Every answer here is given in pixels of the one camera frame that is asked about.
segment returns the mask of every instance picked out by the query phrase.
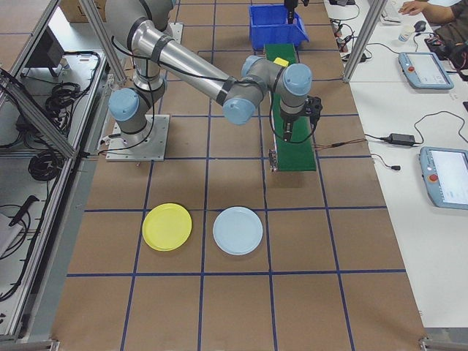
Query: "keyboard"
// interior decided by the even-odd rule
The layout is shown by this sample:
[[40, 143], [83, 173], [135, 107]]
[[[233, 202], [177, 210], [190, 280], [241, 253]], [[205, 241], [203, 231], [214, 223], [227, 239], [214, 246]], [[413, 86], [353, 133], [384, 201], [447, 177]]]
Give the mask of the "keyboard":
[[398, 25], [401, 23], [401, 15], [391, 0], [387, 1], [382, 15], [380, 16], [380, 20], [384, 24]]

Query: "white cup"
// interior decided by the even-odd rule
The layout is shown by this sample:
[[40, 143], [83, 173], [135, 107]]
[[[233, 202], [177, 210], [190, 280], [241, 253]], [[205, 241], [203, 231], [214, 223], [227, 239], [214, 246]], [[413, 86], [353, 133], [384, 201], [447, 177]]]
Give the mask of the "white cup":
[[403, 28], [401, 29], [400, 36], [398, 37], [398, 40], [400, 42], [406, 42], [411, 37], [411, 34], [413, 34], [414, 32], [415, 32], [415, 27], [403, 26]]

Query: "green conveyor belt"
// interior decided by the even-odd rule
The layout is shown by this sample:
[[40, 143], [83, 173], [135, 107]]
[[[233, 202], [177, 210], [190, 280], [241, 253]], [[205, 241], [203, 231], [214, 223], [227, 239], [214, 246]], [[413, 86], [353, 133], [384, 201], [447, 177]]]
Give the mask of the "green conveyor belt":
[[[295, 64], [295, 48], [292, 44], [268, 44], [265, 45], [266, 58], [274, 61], [280, 57], [290, 64]], [[273, 120], [276, 133], [282, 135], [283, 120], [279, 115], [279, 95], [275, 94], [273, 98]], [[301, 141], [311, 132], [308, 117], [299, 118], [292, 128], [291, 141]], [[281, 138], [275, 136], [276, 158], [279, 171], [302, 172], [307, 170], [316, 170], [315, 153], [312, 147], [312, 139], [309, 138], [303, 143], [286, 143]]]

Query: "yellow plate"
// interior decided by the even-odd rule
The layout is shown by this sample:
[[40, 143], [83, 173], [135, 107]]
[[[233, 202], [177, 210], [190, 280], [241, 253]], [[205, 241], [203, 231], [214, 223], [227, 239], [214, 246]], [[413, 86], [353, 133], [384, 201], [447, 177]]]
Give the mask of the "yellow plate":
[[185, 243], [192, 231], [189, 212], [176, 203], [153, 208], [143, 221], [143, 238], [153, 249], [170, 251]]

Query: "metal mounting plate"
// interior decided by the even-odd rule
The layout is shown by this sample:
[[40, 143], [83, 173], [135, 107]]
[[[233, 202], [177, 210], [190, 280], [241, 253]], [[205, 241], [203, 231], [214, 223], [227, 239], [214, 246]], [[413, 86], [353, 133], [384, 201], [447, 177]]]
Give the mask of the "metal mounting plate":
[[173, 30], [173, 38], [179, 44], [182, 40], [182, 31], [184, 29], [184, 24], [180, 22], [169, 23], [170, 28]]
[[[152, 118], [153, 115], [146, 115], [148, 123], [152, 123]], [[147, 141], [127, 150], [108, 151], [106, 160], [109, 162], [164, 161], [169, 120], [169, 115], [155, 115], [153, 129], [146, 138]], [[120, 133], [120, 128], [116, 124], [113, 134], [118, 133]], [[109, 144], [109, 150], [126, 147], [128, 146], [119, 137], [112, 139]]]

